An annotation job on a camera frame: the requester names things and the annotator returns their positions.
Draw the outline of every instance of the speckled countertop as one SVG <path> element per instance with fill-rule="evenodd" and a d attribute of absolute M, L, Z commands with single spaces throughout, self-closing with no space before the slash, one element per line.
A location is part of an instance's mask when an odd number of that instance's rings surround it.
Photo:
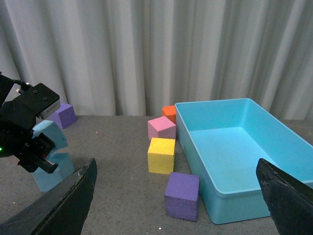
<path fill-rule="evenodd" d="M 147 121 L 154 117 L 79 116 L 63 130 L 75 168 L 96 158 L 98 177 L 93 202 L 82 235 L 277 235 L 270 217 L 215 225 L 200 203 L 198 221 L 165 215 L 168 175 L 148 172 Z M 313 121 L 284 122 L 313 144 Z M 175 171 L 191 173 L 179 141 Z M 0 223 L 30 205 L 39 192 L 31 174 L 17 166 L 15 157 L 0 159 Z"/>

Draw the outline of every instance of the curtain fold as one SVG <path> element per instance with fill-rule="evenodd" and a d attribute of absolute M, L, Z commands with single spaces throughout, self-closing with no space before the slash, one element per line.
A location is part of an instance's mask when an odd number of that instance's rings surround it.
<path fill-rule="evenodd" d="M 0 71 L 78 115 L 249 97 L 312 119 L 312 45 L 310 0 L 0 0 Z"/>

